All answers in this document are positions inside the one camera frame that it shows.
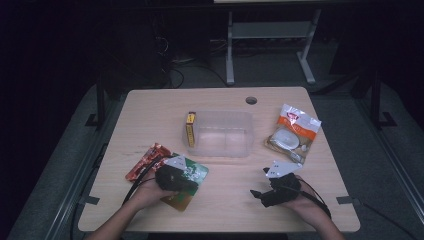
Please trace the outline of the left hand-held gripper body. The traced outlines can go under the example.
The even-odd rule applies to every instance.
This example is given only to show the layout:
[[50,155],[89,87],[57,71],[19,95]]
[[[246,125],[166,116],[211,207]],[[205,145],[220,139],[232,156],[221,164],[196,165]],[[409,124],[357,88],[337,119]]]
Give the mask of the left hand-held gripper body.
[[183,156],[165,159],[156,170],[156,183],[165,191],[182,191],[187,188],[187,179],[184,177],[186,169],[186,160]]

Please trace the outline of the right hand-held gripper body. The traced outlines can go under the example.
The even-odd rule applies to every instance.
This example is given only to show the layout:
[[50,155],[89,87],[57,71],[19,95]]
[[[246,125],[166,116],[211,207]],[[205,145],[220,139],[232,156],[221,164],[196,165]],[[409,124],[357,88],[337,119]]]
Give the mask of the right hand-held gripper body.
[[275,160],[269,168],[265,176],[270,181],[271,190],[264,193],[266,199],[261,200],[261,203],[265,207],[270,207],[294,200],[301,188],[294,172],[301,169],[302,165]]

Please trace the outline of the green and red snack packet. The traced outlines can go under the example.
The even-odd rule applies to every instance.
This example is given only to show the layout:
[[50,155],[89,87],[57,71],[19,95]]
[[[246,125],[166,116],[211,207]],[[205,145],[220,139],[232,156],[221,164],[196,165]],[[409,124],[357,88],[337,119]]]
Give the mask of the green and red snack packet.
[[[126,174],[125,179],[130,181],[132,186],[126,194],[123,203],[126,203],[132,197],[143,180],[147,180],[145,178],[146,175],[150,172],[155,174],[163,160],[175,156],[183,156],[185,158],[187,169],[185,170],[184,177],[187,180],[197,182],[200,187],[209,172],[207,167],[185,157],[184,155],[172,153],[165,146],[155,143],[146,151],[139,162]],[[162,198],[162,201],[178,211],[185,211],[196,192],[182,190],[177,192],[177,195]]]

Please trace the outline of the yellow and brown snack bar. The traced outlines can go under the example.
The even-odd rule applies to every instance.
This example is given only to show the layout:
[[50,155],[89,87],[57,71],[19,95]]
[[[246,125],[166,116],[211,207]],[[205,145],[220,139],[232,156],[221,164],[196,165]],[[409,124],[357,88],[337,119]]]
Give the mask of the yellow and brown snack bar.
[[186,117],[185,129],[187,142],[189,147],[195,146],[195,134],[194,134],[194,124],[196,120],[196,113],[189,112]]

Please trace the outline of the clear plastic container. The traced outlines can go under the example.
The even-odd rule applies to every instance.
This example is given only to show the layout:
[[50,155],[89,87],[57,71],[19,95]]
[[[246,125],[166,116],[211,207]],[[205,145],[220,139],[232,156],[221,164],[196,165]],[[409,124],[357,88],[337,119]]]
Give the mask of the clear plastic container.
[[196,113],[195,146],[189,147],[185,116],[182,139],[191,155],[244,158],[254,142],[253,116],[241,111],[190,111]]

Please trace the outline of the person's right hand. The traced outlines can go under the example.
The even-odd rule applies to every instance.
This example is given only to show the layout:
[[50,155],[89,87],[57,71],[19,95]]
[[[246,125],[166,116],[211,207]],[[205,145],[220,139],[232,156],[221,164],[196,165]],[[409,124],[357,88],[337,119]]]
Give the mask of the person's right hand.
[[304,222],[316,227],[328,220],[326,212],[313,200],[299,194],[294,200],[283,203],[283,206],[294,211]]

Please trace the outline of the person's left hand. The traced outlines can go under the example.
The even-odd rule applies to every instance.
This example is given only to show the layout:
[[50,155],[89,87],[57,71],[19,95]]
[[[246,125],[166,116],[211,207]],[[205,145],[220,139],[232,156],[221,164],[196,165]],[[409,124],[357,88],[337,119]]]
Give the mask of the person's left hand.
[[161,189],[155,178],[150,177],[147,180],[142,181],[135,193],[128,200],[128,204],[136,211],[140,211],[146,207],[156,204],[164,197],[174,195],[176,195],[175,191]]

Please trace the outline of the orange and white clear packet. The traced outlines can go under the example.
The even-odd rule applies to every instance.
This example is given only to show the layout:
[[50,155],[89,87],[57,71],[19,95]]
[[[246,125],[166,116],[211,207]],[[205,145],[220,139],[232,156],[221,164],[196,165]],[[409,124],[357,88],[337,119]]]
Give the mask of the orange and white clear packet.
[[265,146],[303,165],[320,128],[320,120],[284,104],[277,120],[277,128],[265,140]]

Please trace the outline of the black metal stand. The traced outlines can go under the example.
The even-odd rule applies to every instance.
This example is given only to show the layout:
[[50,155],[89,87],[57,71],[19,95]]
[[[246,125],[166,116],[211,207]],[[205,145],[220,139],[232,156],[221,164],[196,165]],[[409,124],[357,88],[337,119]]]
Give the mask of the black metal stand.
[[371,76],[370,119],[375,128],[396,127],[397,123],[389,112],[381,112],[381,79],[378,71],[374,69]]
[[101,128],[106,117],[106,108],[105,108],[105,88],[103,77],[98,76],[96,80],[96,109],[95,114],[90,114],[85,125],[90,127],[96,127],[97,129]]

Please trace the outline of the white metal stand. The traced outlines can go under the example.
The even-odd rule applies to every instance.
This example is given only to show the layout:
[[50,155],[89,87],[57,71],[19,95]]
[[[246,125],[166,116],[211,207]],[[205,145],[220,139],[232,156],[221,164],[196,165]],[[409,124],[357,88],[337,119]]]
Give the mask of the white metal stand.
[[226,84],[234,85],[233,41],[244,39],[289,39],[305,40],[302,51],[296,53],[306,82],[315,84],[316,80],[309,66],[307,57],[318,27],[321,10],[313,13],[310,21],[289,22],[235,22],[233,13],[228,13],[227,52],[226,52]]

